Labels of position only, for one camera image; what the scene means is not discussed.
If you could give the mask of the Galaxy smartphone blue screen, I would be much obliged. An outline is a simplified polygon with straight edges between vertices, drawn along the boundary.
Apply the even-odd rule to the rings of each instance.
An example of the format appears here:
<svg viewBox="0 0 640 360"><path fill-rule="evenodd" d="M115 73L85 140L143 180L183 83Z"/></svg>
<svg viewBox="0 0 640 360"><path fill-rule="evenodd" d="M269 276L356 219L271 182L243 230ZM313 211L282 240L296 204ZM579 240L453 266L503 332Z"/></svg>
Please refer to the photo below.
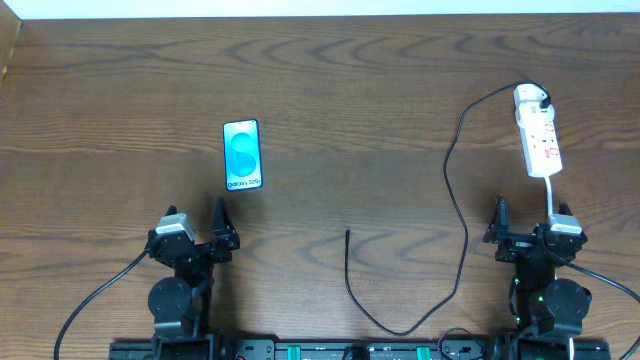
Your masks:
<svg viewBox="0 0 640 360"><path fill-rule="evenodd" d="M256 119L223 125L226 189L230 192L263 186L259 123Z"/></svg>

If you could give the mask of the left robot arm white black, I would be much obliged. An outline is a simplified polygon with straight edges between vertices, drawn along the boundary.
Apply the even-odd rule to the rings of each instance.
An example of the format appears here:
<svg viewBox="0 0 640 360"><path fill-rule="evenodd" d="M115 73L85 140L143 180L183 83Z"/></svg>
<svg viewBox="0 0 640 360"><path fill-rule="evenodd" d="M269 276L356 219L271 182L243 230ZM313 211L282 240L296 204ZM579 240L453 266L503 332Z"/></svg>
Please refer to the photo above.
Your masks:
<svg viewBox="0 0 640 360"><path fill-rule="evenodd" d="M240 248L239 235L226 211L216 202L211 232L214 239L195 242L188 216L170 206L145 245L150 258L174 270L150 290L148 308L154 316L151 340L155 359L232 359L233 342L210 328L213 269L232 260Z"/></svg>

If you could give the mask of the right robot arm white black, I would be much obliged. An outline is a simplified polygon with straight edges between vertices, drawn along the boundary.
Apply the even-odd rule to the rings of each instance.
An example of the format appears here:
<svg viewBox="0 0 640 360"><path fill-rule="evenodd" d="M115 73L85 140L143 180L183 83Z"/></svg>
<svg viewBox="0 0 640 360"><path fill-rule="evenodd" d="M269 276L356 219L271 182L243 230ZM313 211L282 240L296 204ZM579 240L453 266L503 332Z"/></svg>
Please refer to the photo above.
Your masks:
<svg viewBox="0 0 640 360"><path fill-rule="evenodd" d="M588 241L568 205L562 203L557 214L531 232L516 233L510 230L507 203L498 196L483 241L497 246L496 261L515 267L508 298L516 326L490 342L486 357L572 358L572 339L582 333L592 296L577 282L556 275Z"/></svg>

